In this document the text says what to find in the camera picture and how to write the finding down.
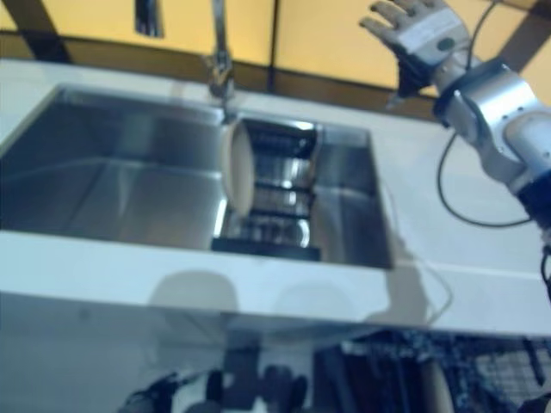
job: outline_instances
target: metal rack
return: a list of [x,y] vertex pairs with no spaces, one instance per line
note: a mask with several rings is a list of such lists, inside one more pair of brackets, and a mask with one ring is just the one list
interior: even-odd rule
[[546,339],[383,330],[343,345],[343,352],[367,362],[377,384],[373,403],[384,413],[427,411],[419,398],[427,385],[419,385],[419,369],[427,361],[442,368],[456,413],[516,413],[524,402],[551,392]]
[[244,122],[255,155],[254,200],[245,218],[226,211],[222,237],[314,249],[310,244],[314,125],[296,128],[260,120]]

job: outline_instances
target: kitchen counter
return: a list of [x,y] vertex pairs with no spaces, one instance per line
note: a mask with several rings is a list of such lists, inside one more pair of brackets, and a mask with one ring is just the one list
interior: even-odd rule
[[[167,102],[209,102],[207,87],[69,65],[0,60],[0,145],[56,85],[132,92]],[[449,136],[436,123],[238,92],[238,106],[366,128],[396,255],[396,269],[289,262],[193,250],[0,232],[0,291],[128,305],[181,306],[267,316],[551,334],[538,274],[535,225],[489,231],[455,220],[436,195]],[[458,143],[445,172],[463,213],[495,222],[522,208]]]

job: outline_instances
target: sink basin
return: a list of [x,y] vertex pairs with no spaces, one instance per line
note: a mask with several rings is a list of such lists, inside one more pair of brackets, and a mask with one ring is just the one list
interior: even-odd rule
[[251,215],[226,202],[219,108],[60,88],[0,147],[2,227],[388,268],[369,135],[240,113]]

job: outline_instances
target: robotic hand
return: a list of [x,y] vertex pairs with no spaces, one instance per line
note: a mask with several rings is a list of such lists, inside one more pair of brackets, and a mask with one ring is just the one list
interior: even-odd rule
[[[394,100],[435,84],[434,113],[478,153],[485,172],[505,184],[541,227],[551,255],[551,109],[501,59],[473,58],[468,31],[443,0],[376,2],[360,25],[399,61]],[[551,281],[548,282],[551,297]]]

